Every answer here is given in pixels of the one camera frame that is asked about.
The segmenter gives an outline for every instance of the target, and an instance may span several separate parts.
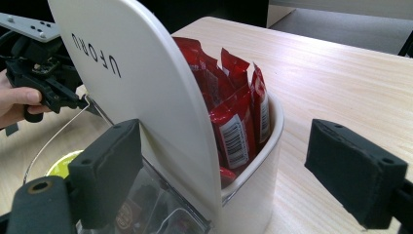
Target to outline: black lettering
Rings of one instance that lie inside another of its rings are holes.
[[[75,34],[73,34],[73,33],[72,33],[72,38],[73,38],[73,41],[75,42],[76,48],[80,50],[79,42],[78,42]]]
[[[100,58],[101,58],[102,61],[103,61],[103,66],[104,66],[104,68],[107,69],[107,63],[106,63],[106,59],[104,58],[103,51],[100,51]]]
[[[86,49],[85,42],[80,38],[79,38],[79,41],[80,41],[80,44],[82,44],[83,52],[85,52],[85,55],[88,56],[89,53],[88,53],[88,49]]]
[[[116,72],[115,72],[115,68],[113,67],[112,61],[113,61],[113,62],[115,63],[115,65],[116,65],[116,70],[118,71],[119,78],[122,78],[122,77],[121,77],[121,73],[119,72],[118,63],[116,62],[116,60],[115,60],[111,55],[109,55],[109,61],[110,61],[110,65],[112,66],[113,74],[116,74]]]
[[[94,47],[89,43],[89,51],[91,52],[92,58],[97,62],[97,54],[96,51],[94,50]]]

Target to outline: gray floor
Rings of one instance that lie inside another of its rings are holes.
[[[413,20],[296,9],[270,28],[397,55],[413,30]]]

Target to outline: wooden table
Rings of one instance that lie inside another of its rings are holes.
[[[319,118],[344,125],[412,165],[413,60],[213,18],[200,19],[173,35],[200,40],[205,52],[217,59],[225,48],[255,62],[268,91],[282,102],[282,150],[274,213],[266,233],[363,232],[304,168],[311,121]],[[0,214],[10,209],[8,203],[29,160],[75,113],[49,114],[42,126],[20,123],[21,133],[13,138],[5,139],[1,133]],[[89,114],[79,123],[90,126],[82,138],[93,138],[104,129],[102,123],[91,125],[95,119]],[[19,140],[32,127],[36,136]],[[73,144],[76,139],[81,141],[72,136],[65,142]],[[407,178],[413,180],[412,168]],[[389,230],[369,233],[397,229],[394,220]]]

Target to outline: white label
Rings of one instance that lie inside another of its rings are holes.
[[[260,135],[259,142],[262,143],[270,135],[270,111],[268,106],[268,95],[265,93],[264,101],[261,103],[261,121],[260,121]]]
[[[248,161],[244,125],[240,116],[235,115],[230,121],[219,128],[227,153],[228,167],[235,169]]]

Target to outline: white container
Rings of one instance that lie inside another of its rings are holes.
[[[142,155],[216,233],[262,233],[271,216],[282,107],[270,96],[268,143],[221,190],[207,108],[189,66],[159,21],[135,0],[49,0],[90,96],[114,123],[138,118]]]

